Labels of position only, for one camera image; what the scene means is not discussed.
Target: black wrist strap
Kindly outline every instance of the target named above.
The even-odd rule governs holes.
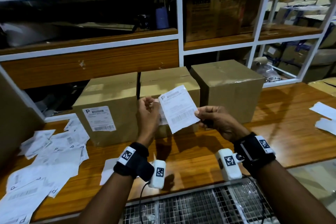
[[[145,182],[149,181],[154,173],[154,167],[147,162],[148,149],[140,143],[132,143],[120,155],[113,170],[122,176],[138,175]]]
[[[244,158],[243,166],[255,177],[256,171],[275,160],[274,151],[255,133],[250,133],[234,144],[234,151]]]

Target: person's right hand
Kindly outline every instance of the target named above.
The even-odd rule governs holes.
[[[233,118],[223,106],[203,106],[195,111],[195,116],[201,121],[212,120],[216,129],[224,139],[234,142],[250,134],[250,131]],[[199,126],[207,128],[200,122]]]

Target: metal grate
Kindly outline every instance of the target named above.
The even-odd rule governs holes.
[[[277,223],[270,206],[265,205],[265,224]],[[172,196],[142,204],[144,224],[249,224],[260,223],[262,204],[251,181]],[[124,210],[124,224],[141,223],[138,205]]]

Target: hand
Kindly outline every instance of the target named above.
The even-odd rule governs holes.
[[[250,131],[233,118],[223,106],[199,107],[195,115],[200,120],[212,120],[214,128],[224,139],[232,143],[250,134]],[[207,125],[202,122],[199,126],[207,128]]]
[[[137,142],[147,148],[153,142],[154,133],[160,123],[160,103],[154,102],[152,97],[143,97],[139,99],[139,108],[137,113],[139,137]]]

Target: person's left hand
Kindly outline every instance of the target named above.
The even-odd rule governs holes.
[[[147,148],[154,139],[160,123],[160,103],[154,102],[152,97],[143,97],[139,99],[139,108],[137,114],[139,137],[137,142]]]

